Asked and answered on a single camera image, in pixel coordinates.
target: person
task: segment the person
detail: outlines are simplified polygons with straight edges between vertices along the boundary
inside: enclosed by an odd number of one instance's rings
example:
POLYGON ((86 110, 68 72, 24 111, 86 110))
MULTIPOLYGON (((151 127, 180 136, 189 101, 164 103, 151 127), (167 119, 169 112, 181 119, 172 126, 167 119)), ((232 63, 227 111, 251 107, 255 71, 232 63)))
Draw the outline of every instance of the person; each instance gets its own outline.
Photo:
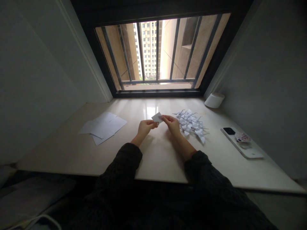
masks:
POLYGON ((139 147, 150 130, 158 127, 152 120, 143 120, 137 135, 99 176, 69 229, 277 229, 243 191, 212 166, 206 154, 186 140, 176 118, 162 115, 161 119, 185 161, 193 185, 189 195, 175 200, 171 193, 168 200, 165 196, 158 200, 158 195, 144 195, 142 186, 134 188, 142 159, 139 147))

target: window frame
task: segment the window frame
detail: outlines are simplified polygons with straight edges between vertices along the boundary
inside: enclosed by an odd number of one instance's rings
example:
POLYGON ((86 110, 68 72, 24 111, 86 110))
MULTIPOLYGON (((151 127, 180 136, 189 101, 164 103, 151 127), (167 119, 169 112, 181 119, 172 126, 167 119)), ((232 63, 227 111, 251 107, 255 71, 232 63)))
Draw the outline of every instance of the window frame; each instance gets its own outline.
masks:
POLYGON ((71 0, 96 60, 114 98, 128 97, 203 97, 231 42, 242 24, 253 0, 132 0, 115 1, 107 4, 101 1, 71 0), (117 91, 101 44, 96 27, 145 23, 147 21, 176 19, 212 14, 231 13, 223 34, 212 56, 198 89, 155 89, 117 91))

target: left hand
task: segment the left hand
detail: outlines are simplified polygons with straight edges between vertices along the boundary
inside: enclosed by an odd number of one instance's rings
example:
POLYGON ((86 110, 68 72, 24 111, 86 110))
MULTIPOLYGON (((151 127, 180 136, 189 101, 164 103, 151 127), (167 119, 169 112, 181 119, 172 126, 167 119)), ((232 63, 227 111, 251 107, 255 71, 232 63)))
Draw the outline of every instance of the left hand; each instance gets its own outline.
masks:
POLYGON ((143 120, 138 126, 138 135, 146 137, 151 129, 158 128, 159 122, 153 120, 143 120))
POLYGON ((140 147, 141 143, 149 134, 151 129, 157 128, 159 125, 159 122, 154 122, 153 120, 143 120, 140 122, 138 126, 138 133, 135 136, 135 138, 131 141, 132 144, 136 145, 137 147, 140 147))

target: glossy desk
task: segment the glossy desk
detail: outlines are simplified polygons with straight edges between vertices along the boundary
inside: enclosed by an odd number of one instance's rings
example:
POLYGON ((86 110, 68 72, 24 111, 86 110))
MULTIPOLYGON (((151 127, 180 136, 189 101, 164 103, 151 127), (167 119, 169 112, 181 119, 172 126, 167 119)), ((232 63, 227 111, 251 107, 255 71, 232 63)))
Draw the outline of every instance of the glossy desk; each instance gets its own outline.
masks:
MULTIPOLYGON (((49 173, 98 176, 113 161, 120 147, 136 135, 140 120, 151 119, 157 112, 175 113, 191 109, 202 116, 209 128, 204 145, 189 136, 189 142, 205 152, 213 166, 229 178, 235 187, 305 193, 275 162, 264 154, 264 159, 247 160, 220 131, 222 127, 238 125, 218 109, 209 109, 201 98, 142 98, 113 99, 110 103, 87 103, 56 131, 41 142, 30 154, 17 163, 18 169, 49 173), (83 124, 104 111, 127 121, 113 137, 96 146, 89 134, 77 134, 83 124)), ((187 183, 183 161, 175 152, 167 126, 150 131, 141 145, 143 159, 136 179, 187 183)))

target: white cable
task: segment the white cable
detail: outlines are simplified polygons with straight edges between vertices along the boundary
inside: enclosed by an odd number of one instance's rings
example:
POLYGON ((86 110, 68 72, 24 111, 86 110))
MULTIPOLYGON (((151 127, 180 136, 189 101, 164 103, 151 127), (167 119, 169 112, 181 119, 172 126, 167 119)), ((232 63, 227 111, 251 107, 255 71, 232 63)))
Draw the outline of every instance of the white cable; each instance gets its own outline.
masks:
POLYGON ((26 222, 31 222, 31 221, 33 221, 33 220, 35 220, 35 219, 40 219, 41 217, 47 218, 47 219, 50 220, 52 223, 54 223, 54 224, 58 227, 59 230, 62 230, 60 224, 59 224, 55 219, 53 219, 51 216, 48 216, 48 215, 46 215, 46 214, 42 214, 42 215, 39 215, 39 216, 34 217, 34 218, 32 218, 32 219, 25 220, 25 221, 23 221, 22 223, 20 223, 20 224, 18 224, 18 225, 15 225, 15 226, 13 226, 13 227, 11 227, 11 228, 9 228, 8 230, 12 230, 12 229, 14 229, 14 228, 17 228, 17 227, 23 225, 23 224, 26 223, 26 222))

